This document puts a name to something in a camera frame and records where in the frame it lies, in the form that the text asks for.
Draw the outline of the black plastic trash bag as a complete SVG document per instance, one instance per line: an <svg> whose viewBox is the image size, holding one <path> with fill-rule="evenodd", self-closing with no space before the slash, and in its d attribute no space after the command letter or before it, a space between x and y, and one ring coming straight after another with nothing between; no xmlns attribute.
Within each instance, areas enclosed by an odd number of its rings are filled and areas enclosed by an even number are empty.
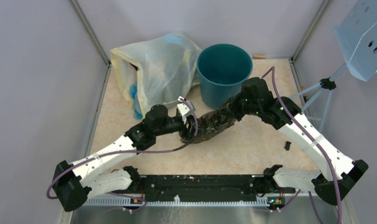
<svg viewBox="0 0 377 224"><path fill-rule="evenodd" d="M231 117L225 110L215 110L205 113L198 119L197 135L191 141L191 144L198 144L209 141L216 137L226 129L232 127L237 120ZM195 120L193 116L187 119L188 125L186 129L179 132L180 141L189 142L195 133Z"/></svg>

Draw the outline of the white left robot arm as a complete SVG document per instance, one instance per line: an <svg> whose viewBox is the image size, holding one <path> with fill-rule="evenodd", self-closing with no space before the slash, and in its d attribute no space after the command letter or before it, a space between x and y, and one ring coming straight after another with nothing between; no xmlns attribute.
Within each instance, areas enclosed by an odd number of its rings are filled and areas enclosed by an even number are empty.
<svg viewBox="0 0 377 224"><path fill-rule="evenodd" d="M198 119L190 101L182 100L174 117L168 115L164 105L155 105L140 123L100 151L72 163L58 163L46 196L59 200L63 210L70 212L98 195L116 190L134 193L140 188L136 169L127 167L107 174L105 171L127 158L151 153L149 148L155 145L158 136L183 131L189 132L189 140L174 151L188 146L198 133Z"/></svg>

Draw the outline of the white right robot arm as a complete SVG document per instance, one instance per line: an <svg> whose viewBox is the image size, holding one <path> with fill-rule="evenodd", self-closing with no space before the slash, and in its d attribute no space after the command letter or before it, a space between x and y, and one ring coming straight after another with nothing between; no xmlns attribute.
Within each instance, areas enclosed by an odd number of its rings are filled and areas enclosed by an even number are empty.
<svg viewBox="0 0 377 224"><path fill-rule="evenodd" d="M282 165L266 168L264 186L270 192L280 188L312 191L336 206L369 168L365 161L355 161L331 144L290 98L275 98L259 77L244 81L241 91L225 101L221 109L238 121L245 115L259 117L290 138L317 166L316 170Z"/></svg>

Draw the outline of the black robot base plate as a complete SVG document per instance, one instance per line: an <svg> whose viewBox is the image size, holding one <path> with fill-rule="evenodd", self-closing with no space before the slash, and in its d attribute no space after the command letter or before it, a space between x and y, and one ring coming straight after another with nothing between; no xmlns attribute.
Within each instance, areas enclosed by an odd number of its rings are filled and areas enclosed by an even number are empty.
<svg viewBox="0 0 377 224"><path fill-rule="evenodd" d="M137 194L148 202L254 202L266 194L295 193L280 188L262 175L146 175L133 181L122 194Z"/></svg>

